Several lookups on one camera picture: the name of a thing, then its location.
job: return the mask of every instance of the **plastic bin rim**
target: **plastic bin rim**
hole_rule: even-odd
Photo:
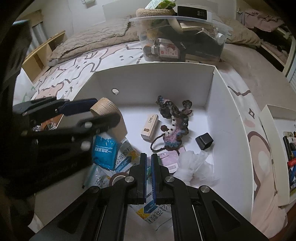
[[[130,22],[137,22],[137,21],[144,21],[144,20],[155,20],[155,19],[177,19],[177,20],[187,20],[187,21],[193,21],[198,23],[207,23],[212,24],[218,28],[226,28],[228,31],[233,31],[232,27],[229,27],[226,24],[223,24],[221,22],[218,22],[216,20],[212,20],[211,22],[199,19],[199,18],[190,18],[190,17],[182,17],[182,16],[149,16],[149,17],[139,17],[139,18],[130,18]]]

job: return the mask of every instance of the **bottle label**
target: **bottle label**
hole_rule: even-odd
[[[179,58],[178,48],[174,44],[161,43],[159,56],[163,58]]]

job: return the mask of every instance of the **purple package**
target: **purple package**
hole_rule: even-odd
[[[186,150],[184,147],[180,147],[178,151],[179,153],[182,153],[182,152],[185,152]],[[175,150],[166,151],[158,155],[161,159],[162,165],[167,167],[170,173],[174,173],[177,171],[179,167],[178,165],[179,155]]]

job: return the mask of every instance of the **transparent plastic storage bin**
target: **transparent plastic storage bin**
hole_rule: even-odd
[[[181,16],[131,18],[146,61],[219,61],[233,29],[216,20]]]

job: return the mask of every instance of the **blue packet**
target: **blue packet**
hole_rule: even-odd
[[[115,168],[117,143],[113,139],[96,136],[93,149],[93,162],[104,169]]]

